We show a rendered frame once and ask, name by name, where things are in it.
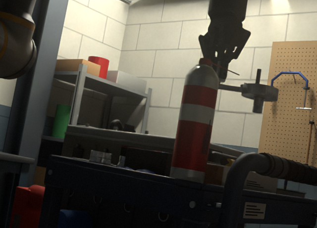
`pegboard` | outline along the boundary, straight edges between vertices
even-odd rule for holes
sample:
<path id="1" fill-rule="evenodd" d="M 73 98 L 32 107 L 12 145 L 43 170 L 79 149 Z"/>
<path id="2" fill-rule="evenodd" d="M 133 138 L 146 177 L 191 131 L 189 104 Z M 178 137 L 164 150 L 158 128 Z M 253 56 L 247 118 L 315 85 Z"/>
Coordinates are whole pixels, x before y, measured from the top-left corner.
<path id="1" fill-rule="evenodd" d="M 305 80 L 300 75 L 281 75 L 274 81 L 279 89 L 276 102 L 264 104 L 259 153 L 265 152 L 305 163 L 309 120 L 317 120 L 317 41 L 274 42 L 267 84 L 281 71 L 300 71 L 309 80 L 306 107 L 303 107 Z M 317 166 L 316 126 L 312 128 L 309 165 Z"/>

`green cylinder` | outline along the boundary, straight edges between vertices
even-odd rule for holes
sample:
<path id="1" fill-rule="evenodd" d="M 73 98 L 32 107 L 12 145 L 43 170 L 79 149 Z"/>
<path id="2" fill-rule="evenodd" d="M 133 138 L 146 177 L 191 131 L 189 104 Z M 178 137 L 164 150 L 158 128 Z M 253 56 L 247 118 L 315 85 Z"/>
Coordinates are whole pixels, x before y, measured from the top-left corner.
<path id="1" fill-rule="evenodd" d="M 56 107 L 52 136 L 65 138 L 71 106 L 58 104 Z"/>

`red can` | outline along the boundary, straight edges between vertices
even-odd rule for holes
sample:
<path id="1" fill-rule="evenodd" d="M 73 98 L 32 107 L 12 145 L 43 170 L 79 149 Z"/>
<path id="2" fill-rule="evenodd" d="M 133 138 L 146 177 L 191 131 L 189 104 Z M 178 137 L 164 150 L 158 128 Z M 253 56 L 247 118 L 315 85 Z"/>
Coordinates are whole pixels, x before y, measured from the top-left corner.
<path id="1" fill-rule="evenodd" d="M 201 58 L 186 76 L 170 176 L 203 183 L 219 78 Z"/>
<path id="2" fill-rule="evenodd" d="M 93 62 L 95 64 L 100 65 L 100 73 L 99 77 L 106 79 L 109 67 L 109 60 L 99 57 L 99 56 L 90 56 L 88 57 L 88 61 Z"/>

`white box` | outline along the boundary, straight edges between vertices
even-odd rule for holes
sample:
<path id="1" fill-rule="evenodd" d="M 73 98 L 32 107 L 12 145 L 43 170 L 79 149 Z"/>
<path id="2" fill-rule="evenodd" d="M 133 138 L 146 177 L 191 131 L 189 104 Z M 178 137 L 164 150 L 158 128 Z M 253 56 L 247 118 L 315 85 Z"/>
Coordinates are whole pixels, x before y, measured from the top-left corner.
<path id="1" fill-rule="evenodd" d="M 147 82 L 122 71 L 108 71 L 107 80 L 145 93 Z"/>

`wire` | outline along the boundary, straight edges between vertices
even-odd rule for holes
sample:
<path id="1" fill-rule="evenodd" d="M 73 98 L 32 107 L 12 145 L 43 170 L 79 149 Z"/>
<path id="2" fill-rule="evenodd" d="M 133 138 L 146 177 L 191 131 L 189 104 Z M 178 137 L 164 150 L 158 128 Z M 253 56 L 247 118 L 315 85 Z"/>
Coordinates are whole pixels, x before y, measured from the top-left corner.
<path id="1" fill-rule="evenodd" d="M 215 66 L 217 66 L 217 67 L 220 67 L 220 68 L 222 68 L 222 69 L 225 69 L 226 71 L 230 71 L 230 70 L 228 70 L 228 69 L 226 69 L 226 68 L 224 68 L 224 67 L 222 67 L 222 66 L 218 66 L 217 64 L 214 64 L 213 62 L 212 62 L 212 65 L 215 65 Z"/>

